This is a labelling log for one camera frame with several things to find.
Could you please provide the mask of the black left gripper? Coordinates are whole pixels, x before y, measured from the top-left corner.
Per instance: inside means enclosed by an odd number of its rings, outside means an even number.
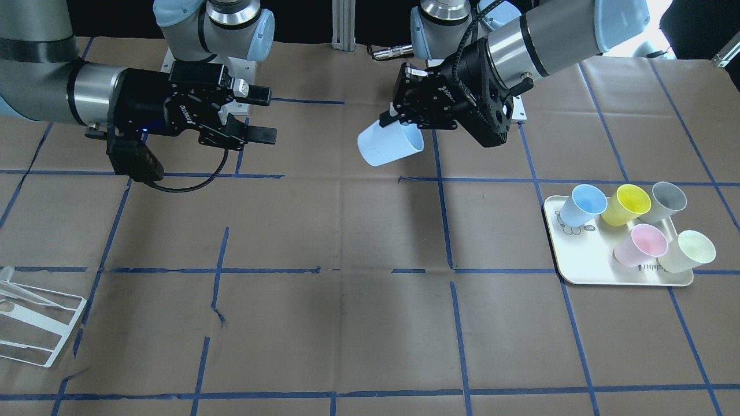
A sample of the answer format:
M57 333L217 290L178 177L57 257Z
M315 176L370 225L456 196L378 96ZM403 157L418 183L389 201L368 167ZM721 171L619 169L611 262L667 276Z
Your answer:
M459 81L454 79L455 58L452 54L426 69L403 63L390 110L379 115L380 127L396 121L416 124L420 129L462 127L484 148L505 144L513 97L496 78L487 40L476 40L464 48Z

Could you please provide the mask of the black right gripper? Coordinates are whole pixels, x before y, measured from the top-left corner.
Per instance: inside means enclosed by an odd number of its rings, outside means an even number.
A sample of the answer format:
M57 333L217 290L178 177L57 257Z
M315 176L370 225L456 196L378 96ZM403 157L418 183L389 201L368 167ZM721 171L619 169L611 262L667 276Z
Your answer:
M222 110L233 101L269 106L272 100L270 87L236 79L224 64L175 61L169 73L124 69L113 92L109 123L118 133L108 134L108 152L145 133L174 137L188 129L199 132L201 144L220 149L276 144L277 129Z

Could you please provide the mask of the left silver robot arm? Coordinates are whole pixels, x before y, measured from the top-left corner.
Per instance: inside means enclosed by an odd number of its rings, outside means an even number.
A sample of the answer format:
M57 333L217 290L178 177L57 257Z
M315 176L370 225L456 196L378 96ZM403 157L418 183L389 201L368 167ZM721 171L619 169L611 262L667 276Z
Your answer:
M414 55L438 59L427 69L402 64L390 108L358 137L463 127L482 147L504 144L513 99L536 80L606 53L644 32L645 1L547 1L495 27L500 1L472 14L468 1L422 1L410 12Z

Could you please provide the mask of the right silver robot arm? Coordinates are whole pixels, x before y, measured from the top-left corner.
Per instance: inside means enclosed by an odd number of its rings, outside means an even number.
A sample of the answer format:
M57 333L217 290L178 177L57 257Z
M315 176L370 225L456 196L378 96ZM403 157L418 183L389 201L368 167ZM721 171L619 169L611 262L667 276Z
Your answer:
M248 64L272 47L275 16L259 1L155 1L143 32L80 34L66 1L2 2L2 115L114 135L176 136L206 146L274 144L273 128L244 120L267 106Z

